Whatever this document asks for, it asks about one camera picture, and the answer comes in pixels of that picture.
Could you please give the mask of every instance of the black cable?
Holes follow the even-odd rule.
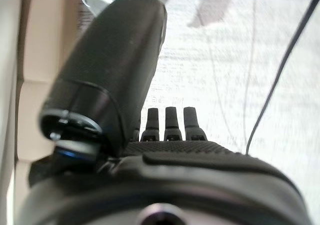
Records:
[[[287,62],[287,60],[288,60],[288,57],[289,57],[292,49],[293,49],[294,46],[296,45],[296,42],[298,41],[298,39],[299,39],[302,31],[304,30],[306,24],[308,23],[309,18],[311,17],[312,13],[314,12],[314,10],[315,10],[318,2],[319,2],[319,0],[311,0],[308,9],[306,10],[304,16],[302,17],[302,19],[301,19],[301,21],[300,21],[300,23],[299,23],[299,26],[298,26],[298,28],[297,28],[294,36],[292,37],[292,39],[291,39],[291,41],[290,41],[290,43],[289,43],[289,46],[287,47],[287,49],[286,49],[286,51],[285,51],[285,54],[284,54],[284,56],[283,56],[283,58],[282,58],[282,61],[281,61],[281,63],[280,63],[280,66],[279,66],[279,68],[278,68],[278,72],[276,73],[274,82],[273,82],[272,87],[271,87],[271,89],[270,89],[270,91],[269,91],[268,97],[266,98],[266,100],[265,100],[265,102],[264,102],[264,105],[263,105],[263,107],[262,107],[262,109],[261,109],[261,112],[260,112],[260,114],[259,114],[259,117],[258,117],[258,119],[256,120],[256,122],[255,122],[255,124],[254,124],[254,127],[253,127],[253,129],[252,129],[252,131],[251,131],[251,134],[250,134],[248,143],[246,144],[246,149],[245,149],[245,154],[246,154],[246,155],[248,155],[248,153],[249,153],[249,148],[250,148],[250,144],[251,144],[252,138],[254,137],[254,134],[255,134],[255,132],[256,132],[256,130],[257,130],[257,127],[259,126],[260,120],[261,120],[261,118],[263,117],[263,115],[264,115],[264,113],[265,113],[265,111],[266,111],[266,108],[267,108],[267,106],[268,106],[268,104],[269,104],[269,101],[270,101],[270,99],[271,99],[271,97],[272,97],[272,95],[273,95],[273,93],[274,93],[274,90],[275,90],[275,88],[276,88],[276,86],[277,86],[277,83],[278,83],[278,81],[279,81],[279,78],[280,78],[280,75],[281,75],[281,73],[282,73],[282,70],[284,69],[285,64],[286,64],[286,62]]]

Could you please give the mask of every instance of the black plastic housing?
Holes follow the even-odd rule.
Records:
[[[167,12],[158,0],[116,0],[91,24],[39,116],[48,139],[94,140],[119,156],[155,74]]]

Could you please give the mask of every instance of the black mechanical arm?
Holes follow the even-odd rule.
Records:
[[[196,110],[140,116],[165,39],[158,0],[116,0],[92,23],[43,105],[55,141],[30,169],[18,225],[311,225],[296,186],[273,166],[207,141]]]

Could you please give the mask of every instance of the wire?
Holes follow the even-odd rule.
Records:
[[[259,117],[257,118],[257,120],[256,120],[256,122],[255,122],[255,124],[253,126],[253,129],[251,131],[248,143],[246,144],[246,149],[245,149],[245,154],[246,155],[249,154],[249,148],[250,148],[250,145],[251,145],[252,138],[254,137],[254,134],[255,134],[255,132],[256,132],[258,126],[259,126],[259,123],[261,121],[261,118],[263,117],[263,115],[264,115],[264,113],[266,111],[266,108],[267,108],[267,106],[269,104],[269,101],[270,101],[270,99],[271,99],[271,97],[272,97],[272,95],[274,93],[274,90],[275,90],[275,88],[277,86],[277,83],[279,81],[280,75],[281,75],[281,73],[282,73],[282,71],[283,71],[283,69],[285,67],[285,64],[286,64],[286,62],[288,60],[288,57],[291,54],[293,48],[295,47],[296,42],[298,41],[302,31],[304,30],[306,24],[308,23],[309,18],[311,17],[312,13],[314,12],[318,2],[319,2],[319,0],[311,0],[308,9],[306,10],[305,14],[303,15],[303,17],[302,17],[302,19],[301,19],[301,21],[299,23],[299,26],[298,26],[297,30],[295,31],[295,34],[293,35],[293,37],[292,37],[292,39],[291,39],[291,41],[289,43],[289,46],[287,47],[287,49],[285,51],[285,54],[284,54],[284,56],[282,58],[282,61],[280,63],[278,71],[276,73],[276,76],[275,76],[274,82],[272,84],[272,87],[271,87],[271,89],[269,91],[269,94],[268,94],[268,96],[267,96],[267,98],[266,98],[266,100],[264,102],[264,105],[263,105],[263,107],[261,109]]]

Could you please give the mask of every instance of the white surface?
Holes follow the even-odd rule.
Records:
[[[281,58],[310,0],[162,0],[165,43],[142,110],[195,107],[210,141],[245,152]],[[92,18],[82,10],[83,30]],[[250,154],[291,178],[320,225],[320,5],[292,52]]]
[[[12,222],[17,41],[21,0],[0,0],[0,224]]]
[[[20,0],[0,0],[0,164],[7,132],[9,105],[17,62]]]

